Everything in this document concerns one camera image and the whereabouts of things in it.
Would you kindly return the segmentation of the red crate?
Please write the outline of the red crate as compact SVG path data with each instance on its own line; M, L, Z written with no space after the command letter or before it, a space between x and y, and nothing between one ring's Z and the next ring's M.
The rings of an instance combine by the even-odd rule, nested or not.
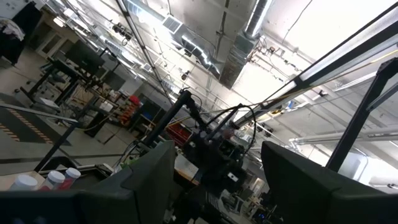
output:
M180 123L168 126L165 130L178 147L182 147L192 135L192 131Z

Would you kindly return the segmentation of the black pole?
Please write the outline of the black pole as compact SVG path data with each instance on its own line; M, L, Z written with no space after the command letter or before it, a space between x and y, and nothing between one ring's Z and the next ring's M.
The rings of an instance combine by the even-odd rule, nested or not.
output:
M192 93L188 90L182 91L177 101L171 106L166 114L156 124L155 128L149 133L149 135L143 140L143 144L150 146L158 137L158 135L165 129L172 118L180 111L183 105L186 105L191 100Z

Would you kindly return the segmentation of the potted succulent patterned pot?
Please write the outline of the potted succulent patterned pot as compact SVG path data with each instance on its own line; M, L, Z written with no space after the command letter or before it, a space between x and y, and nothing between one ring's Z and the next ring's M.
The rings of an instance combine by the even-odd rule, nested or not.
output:
M121 162L117 166L117 170L121 170L125 167L130 166L131 164L135 163L138 160L138 157L128 157L124 162Z

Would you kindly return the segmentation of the black computer monitor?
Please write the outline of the black computer monitor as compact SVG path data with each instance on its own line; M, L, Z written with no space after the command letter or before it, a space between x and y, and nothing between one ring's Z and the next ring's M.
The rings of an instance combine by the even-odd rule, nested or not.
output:
M75 42L65 56L91 75L104 64L104 60L81 40Z

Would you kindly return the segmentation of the white bottle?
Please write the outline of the white bottle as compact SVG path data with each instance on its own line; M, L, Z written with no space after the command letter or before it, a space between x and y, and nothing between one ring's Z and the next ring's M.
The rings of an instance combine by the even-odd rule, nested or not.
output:
M9 190L34 190L37 184L38 182L35 178L29 175L21 174L16 177L14 183L10 186Z

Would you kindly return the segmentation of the blue vial with red pills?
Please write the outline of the blue vial with red pills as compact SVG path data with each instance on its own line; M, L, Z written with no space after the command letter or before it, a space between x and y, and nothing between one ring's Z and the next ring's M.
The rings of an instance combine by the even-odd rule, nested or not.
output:
M56 189L65 181L65 176L56 170L52 170L48 173L47 178L44 180L39 190L53 190Z
M79 179L81 176L81 173L79 170L75 169L75 168L68 168L65 171L65 180L63 181L62 184L60 184L58 186L58 189L60 190L65 190L65 189L69 189L73 183Z

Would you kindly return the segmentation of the black aluminium rig frame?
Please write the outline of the black aluminium rig frame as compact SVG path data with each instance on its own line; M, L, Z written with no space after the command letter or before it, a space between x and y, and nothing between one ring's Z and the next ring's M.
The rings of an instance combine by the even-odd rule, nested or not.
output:
M335 150L326 163L326 168L335 172L339 171L371 111L392 96L396 91L398 91L398 84L396 84L390 90L382 93L389 79L391 79L397 73L398 57L392 58L380 65L376 72L376 76L368 88L362 102L359 104L358 109L351 118L348 127L344 131Z

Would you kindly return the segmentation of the black mat orange striped edge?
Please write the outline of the black mat orange striped edge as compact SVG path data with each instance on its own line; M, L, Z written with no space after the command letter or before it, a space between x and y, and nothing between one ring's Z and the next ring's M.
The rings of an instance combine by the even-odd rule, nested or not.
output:
M55 144L65 130L56 131L45 119L25 111L0 107L0 133L15 142Z

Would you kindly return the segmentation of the ceiling air vent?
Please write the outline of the ceiling air vent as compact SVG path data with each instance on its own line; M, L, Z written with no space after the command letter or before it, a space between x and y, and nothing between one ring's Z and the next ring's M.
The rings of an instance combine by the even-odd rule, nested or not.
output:
M183 25L181 21L176 19L174 16L168 15L165 17L165 19L162 21L162 25L171 33L175 34L180 27Z

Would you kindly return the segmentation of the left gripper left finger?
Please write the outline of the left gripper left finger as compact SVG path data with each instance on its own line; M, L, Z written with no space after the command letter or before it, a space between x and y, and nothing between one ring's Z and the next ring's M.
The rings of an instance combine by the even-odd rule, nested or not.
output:
M173 141L166 141L96 185L104 195L96 224L162 224L172 188Z

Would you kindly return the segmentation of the LED light bar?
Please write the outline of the LED light bar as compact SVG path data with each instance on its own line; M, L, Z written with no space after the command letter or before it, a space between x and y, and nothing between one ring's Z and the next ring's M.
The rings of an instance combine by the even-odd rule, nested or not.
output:
M280 87L264 101L257 103L253 112L248 112L236 121L241 127L271 109L321 85L323 82L347 71L380 51L394 45L398 39L398 1L380 13L365 26L349 36L334 49L306 68L302 73Z

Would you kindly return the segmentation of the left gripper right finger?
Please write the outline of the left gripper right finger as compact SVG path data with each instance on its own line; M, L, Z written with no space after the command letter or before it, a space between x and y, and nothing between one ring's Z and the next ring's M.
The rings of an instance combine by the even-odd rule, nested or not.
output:
M336 174L270 141L262 143L261 160L285 224L331 224L331 195L341 188Z

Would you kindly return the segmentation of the silver ventilation duct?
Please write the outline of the silver ventilation duct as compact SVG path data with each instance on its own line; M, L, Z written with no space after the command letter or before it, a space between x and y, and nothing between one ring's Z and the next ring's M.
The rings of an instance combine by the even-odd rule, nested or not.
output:
M238 32L219 82L231 90L263 34L262 25L273 0L256 0L246 25Z

